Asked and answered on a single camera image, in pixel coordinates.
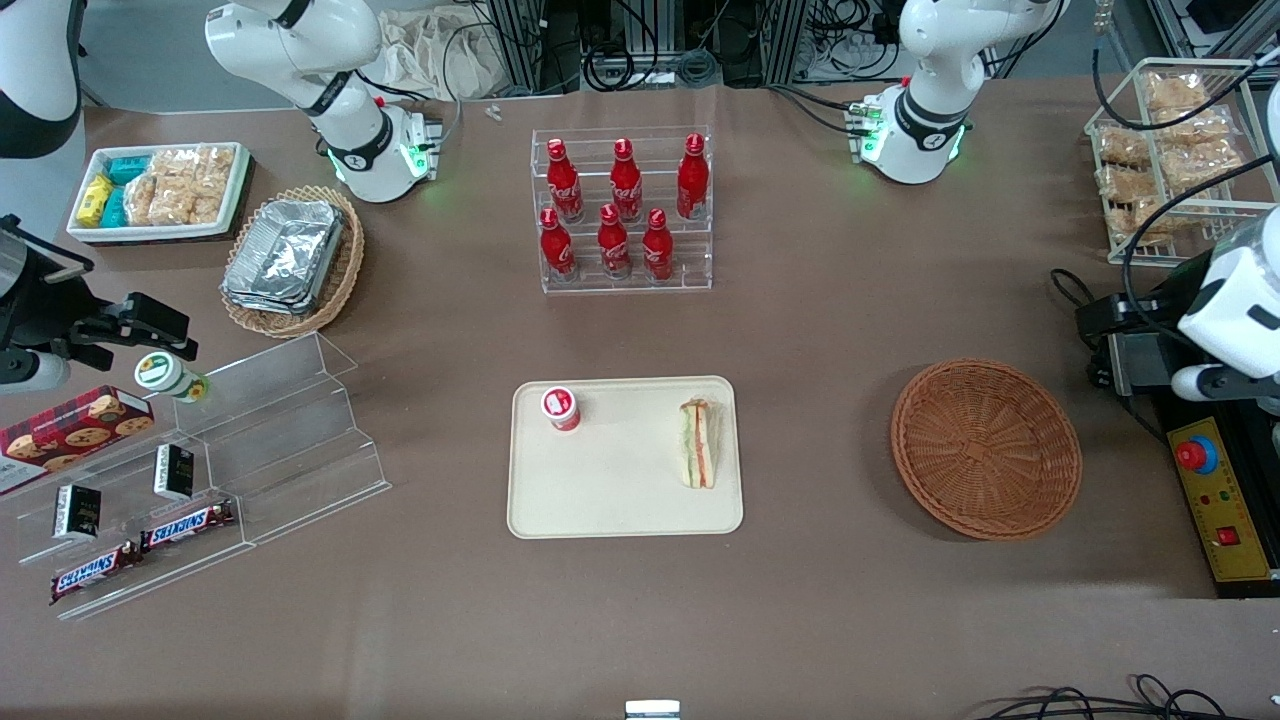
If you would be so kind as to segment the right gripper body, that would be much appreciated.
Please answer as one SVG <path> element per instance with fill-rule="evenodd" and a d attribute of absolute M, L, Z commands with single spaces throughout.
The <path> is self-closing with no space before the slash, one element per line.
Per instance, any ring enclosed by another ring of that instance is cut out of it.
<path fill-rule="evenodd" d="M 4 393 L 55 389 L 68 382 L 74 365 L 96 372 L 113 369 L 115 354 L 108 345 L 150 345 L 147 331 L 119 316 L 100 313 L 79 319 L 19 318 L 3 313 L 1 382 Z"/>

